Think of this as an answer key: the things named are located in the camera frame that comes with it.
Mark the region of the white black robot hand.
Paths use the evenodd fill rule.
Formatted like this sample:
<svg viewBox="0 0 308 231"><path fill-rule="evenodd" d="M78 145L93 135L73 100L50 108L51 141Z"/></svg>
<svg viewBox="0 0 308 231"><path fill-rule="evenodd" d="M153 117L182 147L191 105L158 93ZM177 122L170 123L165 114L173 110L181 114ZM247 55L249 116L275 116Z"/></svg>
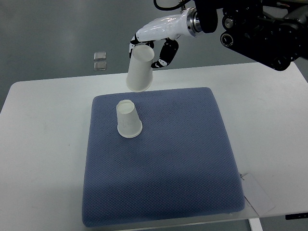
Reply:
<svg viewBox="0 0 308 231"><path fill-rule="evenodd" d="M155 41L164 40L159 58L151 67L166 67L173 61L179 49L177 39L180 36L194 38L201 31L196 8L188 8L182 14L157 18L135 33L129 44L129 55L132 55L132 50L137 45L144 44L153 48Z"/></svg>

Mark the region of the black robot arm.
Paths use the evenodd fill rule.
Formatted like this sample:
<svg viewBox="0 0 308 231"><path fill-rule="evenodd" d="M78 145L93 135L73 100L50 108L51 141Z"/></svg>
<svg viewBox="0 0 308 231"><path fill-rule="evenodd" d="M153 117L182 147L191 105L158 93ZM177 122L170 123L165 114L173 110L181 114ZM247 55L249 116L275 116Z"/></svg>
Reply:
<svg viewBox="0 0 308 231"><path fill-rule="evenodd" d="M182 12L179 22L192 36L215 32L221 9L224 47L277 71L299 57L308 58L306 0L196 0L194 4Z"/></svg>

